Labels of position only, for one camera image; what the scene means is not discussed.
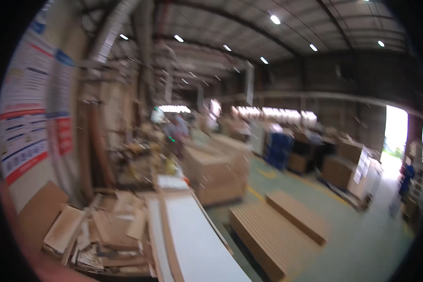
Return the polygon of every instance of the red banner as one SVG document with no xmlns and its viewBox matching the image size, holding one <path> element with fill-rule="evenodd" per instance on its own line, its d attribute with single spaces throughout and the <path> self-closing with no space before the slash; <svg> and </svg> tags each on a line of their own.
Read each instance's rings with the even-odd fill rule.
<svg viewBox="0 0 423 282">
<path fill-rule="evenodd" d="M 56 131 L 58 135 L 59 155 L 62 156 L 73 149 L 71 119 L 70 118 L 57 119 Z"/>
</svg>

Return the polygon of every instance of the paper sign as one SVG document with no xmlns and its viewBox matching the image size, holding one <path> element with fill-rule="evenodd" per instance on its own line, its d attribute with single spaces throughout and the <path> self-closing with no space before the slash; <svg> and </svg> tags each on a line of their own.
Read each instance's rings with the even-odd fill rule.
<svg viewBox="0 0 423 282">
<path fill-rule="evenodd" d="M 0 91 L 0 160 L 8 184 L 48 156 L 46 91 L 55 49 L 29 29 Z"/>
</svg>

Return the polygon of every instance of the wrapped pallet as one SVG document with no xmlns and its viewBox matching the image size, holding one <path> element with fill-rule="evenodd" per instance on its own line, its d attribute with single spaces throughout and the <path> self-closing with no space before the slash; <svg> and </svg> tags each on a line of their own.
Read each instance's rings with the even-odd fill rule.
<svg viewBox="0 0 423 282">
<path fill-rule="evenodd" d="M 210 146 L 183 149 L 183 173 L 204 206 L 237 200 L 244 195 L 242 181 L 231 166 L 229 156 Z"/>
<path fill-rule="evenodd" d="M 249 173 L 249 156 L 251 148 L 247 144 L 222 134 L 212 134 L 209 142 L 211 147 L 221 150 L 231 158 L 231 169 L 241 179 L 240 185 L 245 190 Z"/>
</svg>

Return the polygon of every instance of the white panel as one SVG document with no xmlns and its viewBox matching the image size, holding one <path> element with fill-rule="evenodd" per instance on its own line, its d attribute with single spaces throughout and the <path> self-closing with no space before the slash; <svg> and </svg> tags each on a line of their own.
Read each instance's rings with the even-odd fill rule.
<svg viewBox="0 0 423 282">
<path fill-rule="evenodd" d="M 160 202 L 158 199 L 154 198 L 149 200 L 149 212 L 152 234 L 155 240 L 152 247 L 155 248 L 155 252 L 157 253 L 161 276 L 163 277 L 164 282 L 174 282 L 174 278 L 171 274 L 171 268 L 169 267 L 168 255 L 166 253 L 163 223 L 160 215 Z"/>
<path fill-rule="evenodd" d="M 166 199 L 166 211 L 185 282 L 250 282 L 192 196 Z"/>
</svg>

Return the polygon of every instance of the blue shirt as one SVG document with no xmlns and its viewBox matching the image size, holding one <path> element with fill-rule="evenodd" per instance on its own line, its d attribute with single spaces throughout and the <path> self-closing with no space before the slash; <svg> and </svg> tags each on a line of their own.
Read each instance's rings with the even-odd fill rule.
<svg viewBox="0 0 423 282">
<path fill-rule="evenodd" d="M 404 170 L 404 180 L 401 183 L 400 193 L 406 192 L 409 189 L 409 182 L 415 177 L 415 170 L 413 166 L 406 165 Z"/>
</svg>

